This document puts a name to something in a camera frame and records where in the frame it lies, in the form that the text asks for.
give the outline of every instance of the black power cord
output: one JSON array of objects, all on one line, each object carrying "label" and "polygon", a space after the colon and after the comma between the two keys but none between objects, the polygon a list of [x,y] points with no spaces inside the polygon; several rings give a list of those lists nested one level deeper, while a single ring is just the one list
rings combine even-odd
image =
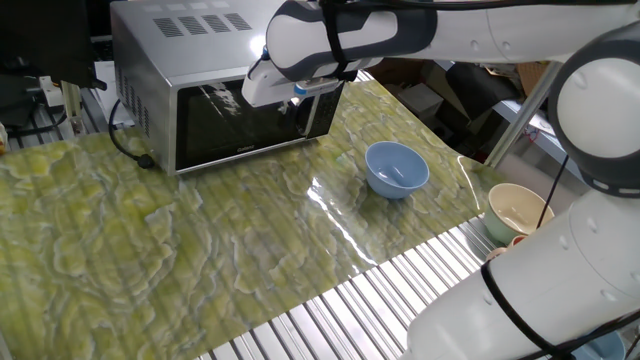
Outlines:
[{"label": "black power cord", "polygon": [[118,139],[116,139],[116,135],[114,132],[115,126],[113,125],[113,119],[115,118],[116,109],[118,108],[118,105],[120,105],[120,99],[118,99],[116,103],[113,105],[113,109],[111,109],[111,114],[109,115],[109,137],[111,138],[111,142],[116,147],[116,149],[118,149],[121,153],[130,157],[131,159],[133,159],[133,161],[137,162],[140,168],[142,169],[153,168],[156,165],[156,163],[155,161],[153,161],[153,158],[151,158],[151,156],[149,156],[148,154],[143,154],[140,156],[133,155],[132,153],[128,152],[124,147],[122,147],[122,145],[120,145],[120,143],[118,142]]},{"label": "black power cord", "polygon": [[549,192],[549,196],[547,197],[547,201],[544,203],[544,208],[542,208],[542,214],[540,214],[540,220],[538,220],[538,225],[536,226],[536,229],[540,227],[540,225],[542,225],[542,220],[544,220],[544,214],[547,212],[547,209],[549,208],[549,203],[551,202],[551,198],[553,197],[553,193],[556,192],[556,186],[558,186],[558,181],[560,181],[560,177],[562,176],[562,172],[564,171],[564,168],[567,167],[567,162],[569,162],[569,155],[567,155],[564,158],[564,161],[562,162],[562,165],[560,166],[560,170],[558,171],[558,175],[556,175],[556,178],[553,180],[553,185],[551,186],[551,191]]},{"label": "black power cord", "polygon": [[[590,343],[591,341],[603,337],[613,331],[616,331],[618,329],[622,329],[623,327],[632,324],[633,322],[637,321],[638,319],[640,319],[640,311],[636,311],[634,313],[631,313],[629,315],[627,315],[626,317],[622,317],[620,319],[614,320],[614,321],[610,321],[602,326],[600,326],[599,328],[597,328],[596,330],[594,330],[592,333],[585,335],[583,337],[580,337],[578,339],[575,340],[571,340],[571,341],[567,341],[564,342],[558,346],[556,346],[559,350],[562,350],[565,353],[571,353],[573,351],[576,351],[577,349],[579,349],[580,347],[584,346],[587,343]],[[547,355],[546,352],[544,351],[538,351],[534,354],[525,356],[523,358],[520,358],[519,360],[535,360],[535,359],[539,359],[543,356]]]}]

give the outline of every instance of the white cylinder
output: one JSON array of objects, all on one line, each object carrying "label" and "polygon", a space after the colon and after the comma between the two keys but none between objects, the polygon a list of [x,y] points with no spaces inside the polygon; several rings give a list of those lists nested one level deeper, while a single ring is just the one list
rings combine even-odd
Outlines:
[{"label": "white cylinder", "polygon": [[[592,191],[496,258],[494,279],[547,341],[576,338],[640,308],[638,220],[640,200]],[[479,272],[418,315],[408,338],[411,360],[506,360],[539,350],[495,303]]]}]

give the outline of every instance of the ceramic bowl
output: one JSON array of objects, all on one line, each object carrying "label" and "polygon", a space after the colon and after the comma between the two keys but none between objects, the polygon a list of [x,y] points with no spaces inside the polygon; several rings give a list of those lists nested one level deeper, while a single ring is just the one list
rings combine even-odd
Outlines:
[{"label": "ceramic bowl", "polygon": [[381,141],[367,149],[367,182],[380,196],[402,199],[429,180],[429,167],[408,146]]},{"label": "ceramic bowl", "polygon": [[[485,223],[493,240],[508,245],[518,235],[536,230],[545,201],[533,191],[516,184],[499,184],[489,191]],[[554,217],[547,208],[542,224]]]}]

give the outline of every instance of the bowl rim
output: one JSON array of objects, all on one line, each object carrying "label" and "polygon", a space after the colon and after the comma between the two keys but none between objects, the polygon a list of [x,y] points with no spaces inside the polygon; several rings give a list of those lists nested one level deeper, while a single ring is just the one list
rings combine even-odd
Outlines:
[{"label": "bowl rim", "polygon": [[390,183],[389,183],[389,182],[387,182],[385,179],[383,179],[383,178],[381,178],[380,176],[378,176],[378,174],[376,174],[375,172],[371,171],[371,173],[372,173],[376,178],[380,179],[380,181],[382,181],[383,183],[385,183],[385,184],[387,184],[387,185],[389,185],[389,186],[393,186],[393,187],[395,187],[395,188],[403,189],[403,190],[415,190],[415,189],[418,189],[418,188],[420,188],[420,187],[424,186],[424,184],[426,184],[426,183],[427,183],[427,181],[429,181],[429,177],[431,176],[431,170],[429,169],[429,164],[427,164],[427,162],[425,161],[425,159],[424,159],[420,154],[418,154],[418,152],[417,152],[417,151],[413,150],[412,148],[408,147],[408,146],[407,146],[407,145],[405,145],[405,144],[401,144],[401,143],[396,142],[396,141],[378,141],[378,142],[376,142],[376,143],[373,143],[373,144],[369,145],[369,147],[367,148],[367,151],[365,151],[365,153],[364,153],[364,161],[365,161],[365,162],[366,162],[366,164],[367,164],[367,169],[368,169],[368,170],[371,170],[371,166],[369,165],[369,150],[370,150],[372,147],[374,147],[374,146],[376,146],[376,145],[378,145],[378,144],[384,144],[384,143],[390,143],[390,144],[394,144],[394,145],[400,145],[400,146],[402,146],[402,147],[404,147],[404,148],[408,149],[409,151],[413,152],[414,154],[418,155],[418,157],[420,158],[420,160],[422,160],[422,162],[424,163],[424,166],[427,168],[427,176],[425,177],[424,181],[423,181],[420,185],[416,185],[416,186],[401,186],[401,185],[394,185],[394,184],[390,184]]},{"label": "bowl rim", "polygon": [[[498,185],[496,185],[496,186],[492,187],[492,188],[491,188],[491,190],[489,190],[489,194],[487,195],[487,202],[489,203],[489,207],[491,208],[491,211],[492,211],[494,214],[496,214],[496,218],[498,218],[498,220],[500,220],[500,222],[501,222],[502,224],[504,224],[506,227],[508,227],[509,229],[511,229],[511,230],[513,230],[513,231],[515,231],[515,232],[517,232],[517,233],[518,233],[518,234],[520,234],[520,235],[526,235],[526,236],[531,235],[531,234],[526,234],[526,233],[524,233],[524,232],[522,232],[522,231],[520,231],[520,230],[518,230],[518,229],[515,229],[515,228],[514,228],[513,226],[511,226],[510,224],[506,223],[504,220],[502,220],[502,218],[500,217],[500,214],[499,214],[499,213],[496,211],[496,209],[493,207],[493,204],[491,203],[491,194],[493,193],[493,190],[495,190],[495,189],[497,189],[497,188],[505,187],[505,186],[508,186],[508,187],[514,187],[514,186],[515,186],[515,187],[518,187],[518,188],[524,189],[524,190],[526,190],[526,191],[528,191],[528,192],[532,193],[533,195],[535,195],[538,199],[540,199],[540,200],[542,201],[543,206],[544,206],[544,203],[546,203],[546,201],[545,201],[545,200],[544,200],[540,195],[536,194],[536,192],[535,192],[535,191],[533,191],[533,190],[531,190],[531,189],[529,189],[529,188],[526,188],[526,187],[524,187],[524,186],[522,186],[522,185],[513,184],[513,183],[500,183],[500,184],[498,184]],[[547,216],[546,214],[551,214],[551,218],[549,218],[549,220],[547,220],[547,222],[548,222],[548,221],[550,221],[551,219],[553,219],[553,218],[556,216],[556,214],[553,212],[553,209],[551,209],[551,205],[549,205],[549,207],[547,207],[547,212],[545,213],[545,217]]]}]

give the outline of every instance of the blue bowl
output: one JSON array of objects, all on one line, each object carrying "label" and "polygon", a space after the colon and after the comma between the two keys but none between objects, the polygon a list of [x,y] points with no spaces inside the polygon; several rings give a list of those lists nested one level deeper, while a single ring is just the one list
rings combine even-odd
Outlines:
[{"label": "blue bowl", "polygon": [[381,141],[369,146],[365,160],[369,186],[387,199],[406,198],[429,180],[424,159],[397,142]]}]

